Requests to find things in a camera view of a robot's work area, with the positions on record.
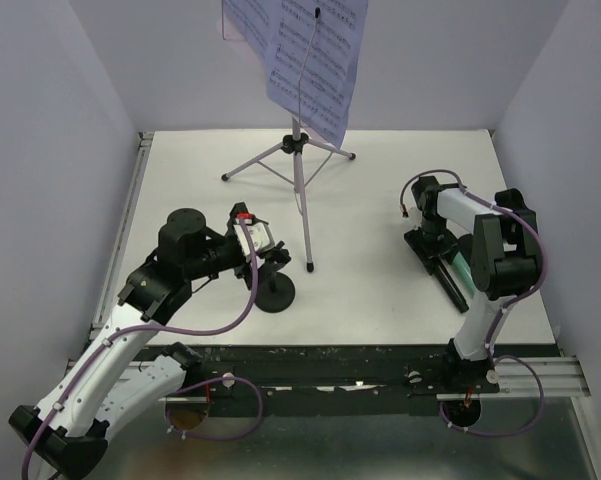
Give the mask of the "green toy microphone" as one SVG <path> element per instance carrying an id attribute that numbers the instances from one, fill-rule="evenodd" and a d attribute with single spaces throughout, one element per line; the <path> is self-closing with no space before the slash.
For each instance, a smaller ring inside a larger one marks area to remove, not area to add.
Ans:
<path id="1" fill-rule="evenodd" d="M 456 277 L 461 281 L 464 289 L 472 298 L 476 293 L 468 257 L 470 256 L 470 241 L 465 238 L 457 240 L 453 251 L 447 255 L 447 262 L 452 267 Z"/>

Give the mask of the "black clip microphone stand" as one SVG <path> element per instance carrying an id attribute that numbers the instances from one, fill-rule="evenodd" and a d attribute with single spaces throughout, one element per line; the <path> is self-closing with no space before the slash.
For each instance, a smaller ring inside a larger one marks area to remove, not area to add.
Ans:
<path id="1" fill-rule="evenodd" d="M 496 192 L 494 194 L 495 204 L 498 207 L 521 215 L 523 212 L 529 212 L 530 208 L 526 205 L 523 194 L 517 188 L 510 188 Z"/>

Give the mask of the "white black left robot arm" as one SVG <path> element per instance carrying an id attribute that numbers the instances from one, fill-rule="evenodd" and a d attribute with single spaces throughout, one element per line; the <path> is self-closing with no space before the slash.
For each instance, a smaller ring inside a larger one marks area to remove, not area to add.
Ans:
<path id="1" fill-rule="evenodd" d="M 26 444 L 20 475 L 28 478 L 39 456 L 67 479 L 89 475 L 111 441 L 144 409 L 177 392 L 194 393 L 202 380 L 195 354 L 176 343 L 127 382 L 120 377 L 157 334 L 213 337 L 239 326 L 261 306 L 268 282 L 291 260 L 274 240 L 268 222 L 235 204 L 220 234 L 202 212 L 171 212 L 158 231 L 156 248 L 127 277 L 109 318 L 58 385 L 34 406 L 20 405 L 9 424 Z M 195 294 L 193 283 L 210 283 L 231 270 L 250 293 L 244 310 L 231 323 L 210 330 L 175 328 L 169 322 Z"/>

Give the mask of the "black toy microphone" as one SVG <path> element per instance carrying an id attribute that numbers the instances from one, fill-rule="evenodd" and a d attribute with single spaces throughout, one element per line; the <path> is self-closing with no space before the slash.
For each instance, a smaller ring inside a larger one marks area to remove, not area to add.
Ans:
<path id="1" fill-rule="evenodd" d="M 433 276 L 440 283 L 445 294 L 448 296 L 456 310 L 461 314 L 466 313 L 469 310 L 469 306 L 465 300 L 465 297 L 444 264 L 439 259 L 435 259 L 433 262 Z"/>

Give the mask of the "lilac tripod music stand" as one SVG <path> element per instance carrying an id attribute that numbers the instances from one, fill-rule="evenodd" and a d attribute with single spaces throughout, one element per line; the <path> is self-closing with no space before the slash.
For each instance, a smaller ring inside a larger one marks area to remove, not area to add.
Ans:
<path id="1" fill-rule="evenodd" d="M 317 169 L 309 176 L 308 179 L 304 175 L 304 163 L 303 163 L 303 151 L 304 146 L 310 145 L 314 148 L 320 149 L 328 153 L 327 157 L 317 167 Z M 274 168 L 266 165 L 264 160 L 277 152 L 283 152 L 289 155 L 292 159 L 293 177 L 289 178 Z M 253 165 L 259 165 L 268 172 L 274 174 L 281 180 L 289 183 L 293 186 L 294 199 L 296 203 L 296 209 L 302 219 L 302 230 L 304 239 L 305 249 L 305 265 L 308 273 L 315 271 L 315 262 L 313 259 L 312 243 L 310 237 L 310 224 L 309 214 L 307 213 L 307 186 L 315 179 L 320 171 L 326 166 L 334 155 L 338 155 L 353 161 L 357 158 L 357 155 L 353 152 L 348 152 L 340 148 L 336 148 L 333 145 L 325 142 L 313 139 L 310 134 L 301 126 L 301 123 L 297 117 L 292 117 L 291 133 L 284 135 L 282 140 L 272 146 L 271 148 L 264 150 L 260 154 L 252 157 L 248 161 L 237 166 L 233 170 L 225 172 L 221 175 L 223 182 L 228 182 L 232 177 L 243 172 L 244 170 L 252 167 Z"/>

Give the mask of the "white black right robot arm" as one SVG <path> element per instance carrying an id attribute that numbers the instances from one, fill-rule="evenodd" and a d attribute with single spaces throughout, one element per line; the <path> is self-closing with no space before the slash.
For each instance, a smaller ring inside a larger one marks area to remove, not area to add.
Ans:
<path id="1" fill-rule="evenodd" d="M 512 307 L 532 295 L 544 279 L 544 250 L 536 214 L 522 193 L 511 188 L 487 202 L 461 181 L 442 184 L 433 170 L 403 188 L 412 193 L 420 213 L 417 226 L 404 238 L 427 272 L 443 279 L 447 293 L 464 315 L 464 323 L 449 341 L 442 357 L 440 379 L 460 392 L 486 375 L 493 366 L 493 344 Z M 469 275 L 475 288 L 470 302 L 442 266 L 453 263 L 461 250 L 448 229 L 453 222 L 469 235 Z"/>

